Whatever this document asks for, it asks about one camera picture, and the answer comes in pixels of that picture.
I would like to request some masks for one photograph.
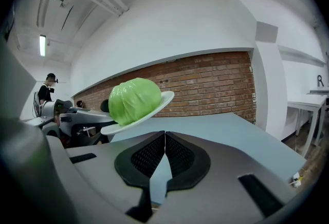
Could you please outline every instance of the black mesh panel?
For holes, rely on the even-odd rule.
[[[189,169],[194,162],[193,152],[171,137],[166,137],[166,155],[173,177]]]
[[[133,166],[149,178],[152,177],[165,152],[165,135],[158,137],[132,155]]]

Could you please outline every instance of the cabbage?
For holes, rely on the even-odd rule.
[[[154,111],[160,104],[161,91],[152,81],[135,78],[113,88],[109,114],[119,125],[131,124]]]

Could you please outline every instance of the wooden floor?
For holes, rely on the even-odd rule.
[[[297,153],[301,154],[304,144],[306,143],[308,130],[310,124],[306,123],[300,130],[299,136],[291,136],[284,140],[283,143],[289,146],[291,149],[296,150]],[[329,153],[329,117],[326,117],[323,123],[322,132],[324,134],[323,139],[319,146],[314,146],[314,139],[308,149],[305,156],[307,159],[304,167],[299,171],[302,176],[302,185],[297,188],[297,192],[303,191],[306,187],[316,183],[320,176],[325,162],[328,158]]]

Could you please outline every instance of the brick wall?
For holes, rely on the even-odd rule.
[[[86,108],[99,110],[114,86],[141,77],[161,91],[175,92],[173,101],[156,117],[210,115],[233,112],[254,122],[255,88],[247,52],[222,52],[182,58],[123,74],[74,97]]]

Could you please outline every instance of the white table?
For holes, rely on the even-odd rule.
[[[321,108],[321,115],[320,115],[320,123],[319,123],[319,130],[315,140],[315,145],[319,144],[319,138],[322,131],[323,120],[324,120],[324,112],[325,112],[325,100],[327,95],[298,95],[293,97],[288,97],[288,107],[298,109],[298,118],[297,118],[297,125],[296,125],[296,135],[299,134],[299,129],[301,127],[301,110],[308,110],[313,112],[312,122],[309,129],[309,133],[307,136],[306,143],[304,145],[304,149],[302,151],[302,156],[305,157],[309,145],[312,141],[312,137],[314,134],[315,126],[318,119],[318,111]]]

